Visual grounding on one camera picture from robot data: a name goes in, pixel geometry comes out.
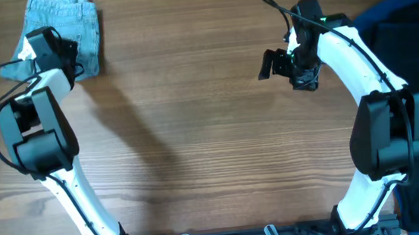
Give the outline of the light blue denim shorts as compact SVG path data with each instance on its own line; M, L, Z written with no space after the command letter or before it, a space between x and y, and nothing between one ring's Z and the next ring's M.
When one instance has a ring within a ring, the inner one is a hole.
M17 60L23 50L25 35L41 28L54 27L62 39L77 43L76 62L78 81L99 74L99 47L101 40L98 12L90 0L27 0L20 40L12 59Z

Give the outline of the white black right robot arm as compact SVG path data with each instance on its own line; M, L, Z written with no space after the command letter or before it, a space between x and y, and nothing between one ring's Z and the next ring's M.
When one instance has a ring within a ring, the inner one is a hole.
M346 15L325 15L318 0L301 0L280 12L287 48L264 52L259 79L283 76L295 90L315 91L326 65L358 106L349 142L352 182L325 225L299 235L390 235L380 211L393 189L414 179L419 92L378 59Z

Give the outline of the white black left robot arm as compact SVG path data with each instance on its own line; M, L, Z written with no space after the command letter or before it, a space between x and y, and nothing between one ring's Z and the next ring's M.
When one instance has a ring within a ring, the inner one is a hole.
M61 203L81 235L129 235L102 205L80 166L79 143L60 103L72 91L77 43L54 27L24 37L19 61L30 61L25 90L0 98L0 159L30 175Z

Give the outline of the dark blue garment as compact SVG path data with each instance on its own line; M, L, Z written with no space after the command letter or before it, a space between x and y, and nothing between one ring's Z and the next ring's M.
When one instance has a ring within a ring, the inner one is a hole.
M359 32L364 31L375 23L389 18L392 12L418 2L419 0L382 0L356 17L353 24Z

